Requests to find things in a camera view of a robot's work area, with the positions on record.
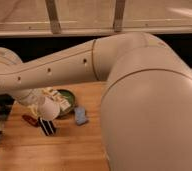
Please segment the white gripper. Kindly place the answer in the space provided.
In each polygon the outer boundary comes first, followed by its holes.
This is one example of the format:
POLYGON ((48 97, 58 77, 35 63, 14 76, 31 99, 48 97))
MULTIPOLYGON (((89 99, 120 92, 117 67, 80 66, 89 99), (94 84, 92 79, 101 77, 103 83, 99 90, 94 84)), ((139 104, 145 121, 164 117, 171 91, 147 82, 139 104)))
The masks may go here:
POLYGON ((28 106, 31 113, 38 117, 38 111, 36 105, 43 105, 45 102, 45 96, 41 89, 26 89, 20 91, 14 91, 12 97, 20 104, 28 106))

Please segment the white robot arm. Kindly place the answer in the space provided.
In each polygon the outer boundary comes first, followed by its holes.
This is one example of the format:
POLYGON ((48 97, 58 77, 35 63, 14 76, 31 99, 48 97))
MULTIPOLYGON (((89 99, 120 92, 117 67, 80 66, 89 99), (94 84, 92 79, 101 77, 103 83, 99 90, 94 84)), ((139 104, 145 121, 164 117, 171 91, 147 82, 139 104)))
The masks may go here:
POLYGON ((0 94, 52 121, 45 87, 103 81, 101 131, 111 171, 192 171, 192 69, 160 38, 130 32, 22 62, 0 48, 0 94))

